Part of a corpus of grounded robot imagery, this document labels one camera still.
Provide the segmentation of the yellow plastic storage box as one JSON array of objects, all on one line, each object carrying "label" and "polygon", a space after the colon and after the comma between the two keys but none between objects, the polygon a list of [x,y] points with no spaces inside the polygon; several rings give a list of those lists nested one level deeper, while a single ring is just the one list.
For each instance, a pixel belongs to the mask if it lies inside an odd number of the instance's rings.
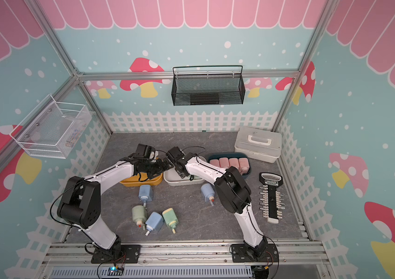
[{"label": "yellow plastic storage box", "polygon": [[146,173],[137,174],[130,178],[120,181],[125,187],[140,187],[142,185],[157,186],[163,181],[163,175],[155,177],[154,179],[148,179]]}]

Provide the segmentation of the white plastic storage box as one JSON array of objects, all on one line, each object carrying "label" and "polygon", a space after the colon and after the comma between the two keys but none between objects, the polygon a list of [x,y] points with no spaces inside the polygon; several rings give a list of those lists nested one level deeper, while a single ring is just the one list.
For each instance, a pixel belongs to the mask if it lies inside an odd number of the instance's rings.
[{"label": "white plastic storage box", "polygon": [[191,178],[191,176],[187,176],[185,178],[181,178],[180,175],[176,172],[174,168],[166,171],[163,173],[163,179],[164,181],[172,187],[176,186],[190,186],[190,185],[196,185],[196,184],[203,184],[206,181],[203,180],[202,178],[198,176],[194,176]]}]

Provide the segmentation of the dark teal storage box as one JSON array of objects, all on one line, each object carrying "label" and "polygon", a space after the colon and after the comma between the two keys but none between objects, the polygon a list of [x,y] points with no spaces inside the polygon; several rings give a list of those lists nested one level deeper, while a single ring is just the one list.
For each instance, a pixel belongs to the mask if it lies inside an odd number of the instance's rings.
[{"label": "dark teal storage box", "polygon": [[213,166],[228,169],[234,166],[238,169],[241,176],[246,179],[251,173],[251,166],[248,157],[241,152],[220,152],[206,156],[207,161]]}]

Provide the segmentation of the pink pencil sharpener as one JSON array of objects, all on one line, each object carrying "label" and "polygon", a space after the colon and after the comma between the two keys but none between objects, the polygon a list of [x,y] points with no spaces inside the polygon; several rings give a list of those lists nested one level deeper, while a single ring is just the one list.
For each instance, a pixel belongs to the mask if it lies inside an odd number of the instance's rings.
[{"label": "pink pencil sharpener", "polygon": [[211,159],[210,164],[215,166],[215,167],[220,167],[220,162],[218,159]]},{"label": "pink pencil sharpener", "polygon": [[239,158],[239,165],[240,165],[239,172],[241,175],[245,175],[249,172],[250,164],[248,158]]},{"label": "pink pencil sharpener", "polygon": [[229,159],[228,158],[226,158],[226,157],[219,158],[218,161],[219,161],[219,166],[221,168],[224,168],[224,169],[230,168],[230,163],[229,163]]},{"label": "pink pencil sharpener", "polygon": [[229,158],[229,166],[234,167],[236,169],[240,169],[239,159],[238,158]]}]

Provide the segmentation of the green pencil sharpener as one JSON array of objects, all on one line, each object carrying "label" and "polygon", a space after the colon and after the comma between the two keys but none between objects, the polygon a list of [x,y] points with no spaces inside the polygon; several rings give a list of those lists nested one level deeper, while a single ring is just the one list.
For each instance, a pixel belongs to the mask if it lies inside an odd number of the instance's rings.
[{"label": "green pencil sharpener", "polygon": [[179,223],[173,208],[168,208],[162,212],[162,216],[167,227],[176,234],[176,227]]}]

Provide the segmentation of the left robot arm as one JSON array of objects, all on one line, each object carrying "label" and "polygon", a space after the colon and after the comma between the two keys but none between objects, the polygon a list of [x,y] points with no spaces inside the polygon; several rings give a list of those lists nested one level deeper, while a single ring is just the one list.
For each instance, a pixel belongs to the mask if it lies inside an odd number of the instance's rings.
[{"label": "left robot arm", "polygon": [[98,251],[117,255],[121,251],[121,241],[101,217],[101,196],[122,180],[142,173],[154,179],[173,167],[169,159],[157,156],[155,148],[139,144],[134,153],[100,172],[87,177],[71,177],[60,195],[57,216],[63,224],[83,232]]}]

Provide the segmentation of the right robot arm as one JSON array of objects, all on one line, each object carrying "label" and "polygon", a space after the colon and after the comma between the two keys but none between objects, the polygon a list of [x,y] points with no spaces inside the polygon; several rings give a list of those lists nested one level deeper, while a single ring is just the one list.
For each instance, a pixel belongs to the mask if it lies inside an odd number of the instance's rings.
[{"label": "right robot arm", "polygon": [[170,149],[166,156],[181,177],[198,176],[214,186],[222,206],[235,215],[243,233],[247,252],[253,258],[262,257],[268,247],[268,241],[254,216],[251,189],[238,169],[214,166],[201,160],[194,153],[185,154],[177,146]]}]

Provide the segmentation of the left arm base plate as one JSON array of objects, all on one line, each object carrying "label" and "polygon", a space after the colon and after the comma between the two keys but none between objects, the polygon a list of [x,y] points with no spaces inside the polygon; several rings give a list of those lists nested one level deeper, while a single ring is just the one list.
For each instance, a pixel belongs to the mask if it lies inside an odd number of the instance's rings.
[{"label": "left arm base plate", "polygon": [[121,244],[112,247],[110,250],[95,248],[91,263],[138,263],[140,249],[140,245]]}]

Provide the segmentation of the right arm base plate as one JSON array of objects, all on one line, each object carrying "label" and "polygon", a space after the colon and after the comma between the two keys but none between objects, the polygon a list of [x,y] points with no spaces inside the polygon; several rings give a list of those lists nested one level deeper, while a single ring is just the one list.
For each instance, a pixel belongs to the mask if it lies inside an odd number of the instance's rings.
[{"label": "right arm base plate", "polygon": [[268,244],[262,254],[257,254],[253,248],[248,248],[246,244],[232,244],[229,252],[234,263],[269,263],[279,262],[279,252],[274,244]]}]

